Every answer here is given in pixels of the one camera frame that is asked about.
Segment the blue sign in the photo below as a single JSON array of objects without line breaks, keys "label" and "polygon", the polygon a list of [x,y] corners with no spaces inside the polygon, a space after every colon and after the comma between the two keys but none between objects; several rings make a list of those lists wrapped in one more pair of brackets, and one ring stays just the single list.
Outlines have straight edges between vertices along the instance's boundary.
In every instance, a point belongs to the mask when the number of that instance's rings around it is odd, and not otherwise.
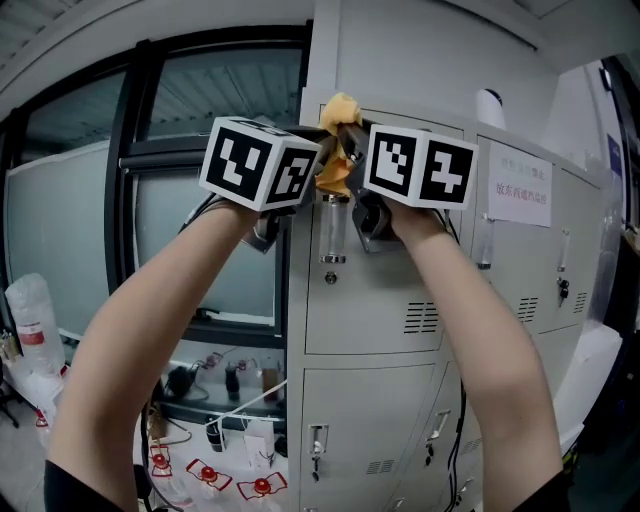
[{"label": "blue sign", "polygon": [[620,154],[620,145],[608,133],[607,141],[609,142],[609,165],[611,166],[611,170],[618,176],[622,177],[622,155]]}]

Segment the door handle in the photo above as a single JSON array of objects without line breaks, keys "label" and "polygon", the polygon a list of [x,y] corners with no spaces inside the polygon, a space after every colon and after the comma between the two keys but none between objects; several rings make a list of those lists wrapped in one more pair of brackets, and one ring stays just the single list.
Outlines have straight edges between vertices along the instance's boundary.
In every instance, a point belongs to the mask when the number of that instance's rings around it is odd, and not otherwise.
[{"label": "door handle", "polygon": [[442,434],[442,430],[444,429],[445,424],[447,423],[447,418],[451,414],[451,409],[447,409],[445,411],[440,411],[436,416],[438,418],[438,423],[436,424],[436,428],[433,429],[429,439],[427,441],[435,441]]}]

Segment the yellow object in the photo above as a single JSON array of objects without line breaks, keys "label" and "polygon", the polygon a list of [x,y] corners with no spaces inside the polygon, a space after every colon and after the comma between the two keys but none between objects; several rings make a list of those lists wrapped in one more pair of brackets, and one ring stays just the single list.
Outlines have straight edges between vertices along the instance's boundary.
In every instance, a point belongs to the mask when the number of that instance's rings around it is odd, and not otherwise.
[{"label": "yellow object", "polygon": [[[322,111],[320,128],[327,130],[331,135],[337,135],[338,125],[349,123],[358,123],[362,126],[362,113],[356,100],[340,92],[329,100]],[[336,147],[327,160],[327,164],[322,172],[316,176],[316,187],[327,192],[351,197],[344,180],[349,176],[353,166],[353,162],[345,155],[340,142],[336,142]]]}]

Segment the locker door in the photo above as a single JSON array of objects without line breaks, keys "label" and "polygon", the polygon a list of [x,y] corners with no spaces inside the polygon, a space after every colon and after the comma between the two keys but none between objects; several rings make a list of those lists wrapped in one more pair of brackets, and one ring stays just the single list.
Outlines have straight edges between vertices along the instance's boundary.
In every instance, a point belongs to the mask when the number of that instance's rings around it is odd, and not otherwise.
[{"label": "locker door", "polygon": [[556,279],[569,281],[569,297],[549,301],[549,325],[545,331],[582,323],[589,309],[600,246],[602,216],[601,192],[593,185],[560,169],[554,176],[554,231],[558,237],[554,251],[557,264],[563,250],[563,230],[569,232],[568,255],[564,272]]},{"label": "locker door", "polygon": [[[471,512],[474,510],[474,507],[482,498],[482,481],[482,461],[478,461],[467,468],[458,468],[457,495],[460,504],[454,508],[456,512]],[[440,503],[435,510],[445,510],[450,501],[451,491],[447,482],[446,488],[442,492],[442,496],[440,496]]]},{"label": "locker door", "polygon": [[[443,414],[447,414],[447,419],[440,437],[429,442],[434,430],[438,429]],[[438,504],[445,488],[448,489],[447,459],[455,441],[459,416],[460,374],[456,364],[451,362],[447,366],[420,444],[411,457],[387,510],[393,510],[399,500],[403,500],[400,512],[427,512]],[[433,456],[429,454],[429,444],[433,449]],[[458,451],[458,474],[465,474],[477,464],[482,451],[481,444],[480,427],[467,402],[465,425]]]},{"label": "locker door", "polygon": [[[382,511],[427,394],[433,365],[305,370],[301,507]],[[328,425],[319,481],[312,477],[309,425]]]},{"label": "locker door", "polygon": [[[476,222],[473,237],[473,261],[482,253],[482,215],[489,211],[489,153],[491,141],[478,137],[478,186]],[[544,302],[557,302],[556,268],[560,235],[554,225],[555,190],[558,169],[553,169],[552,227],[545,228],[517,222],[495,221],[493,261],[485,277],[505,299],[531,334],[549,330],[549,309]]]},{"label": "locker door", "polygon": [[[462,139],[463,132],[415,118],[363,110],[373,121],[426,128]],[[442,324],[409,254],[366,254],[351,215],[344,264],[318,262],[319,215],[314,214],[309,274],[308,354],[384,354],[438,350]],[[460,215],[452,213],[460,226]],[[337,281],[328,284],[327,272]]]},{"label": "locker door", "polygon": [[582,324],[578,324],[533,336],[552,396],[567,373],[581,332]]}]

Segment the white cable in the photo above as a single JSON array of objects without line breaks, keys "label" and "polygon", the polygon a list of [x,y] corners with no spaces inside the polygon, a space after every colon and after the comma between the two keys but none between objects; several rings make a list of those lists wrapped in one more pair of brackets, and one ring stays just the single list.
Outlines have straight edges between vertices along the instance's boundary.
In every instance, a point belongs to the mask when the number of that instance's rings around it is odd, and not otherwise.
[{"label": "white cable", "polygon": [[268,391],[265,391],[264,393],[262,393],[260,396],[255,397],[253,400],[249,400],[247,403],[242,404],[240,407],[234,409],[231,412],[225,412],[222,416],[218,416],[218,418],[216,418],[215,420],[211,420],[208,421],[207,423],[204,424],[205,427],[208,427],[209,425],[213,425],[214,423],[218,424],[218,432],[220,432],[220,439],[222,441],[222,451],[226,451],[227,448],[225,446],[224,443],[224,439],[223,439],[223,435],[222,435],[222,420],[231,416],[232,414],[236,414],[238,412],[240,412],[243,409],[246,409],[247,407],[249,407],[250,405],[255,404],[258,400],[260,400],[261,398],[264,398],[265,396],[271,394],[271,393],[275,393],[276,391],[278,391],[280,388],[283,388],[284,386],[287,385],[287,380],[285,379],[283,380],[280,384],[278,384],[277,386],[273,386],[271,389],[269,389]]}]

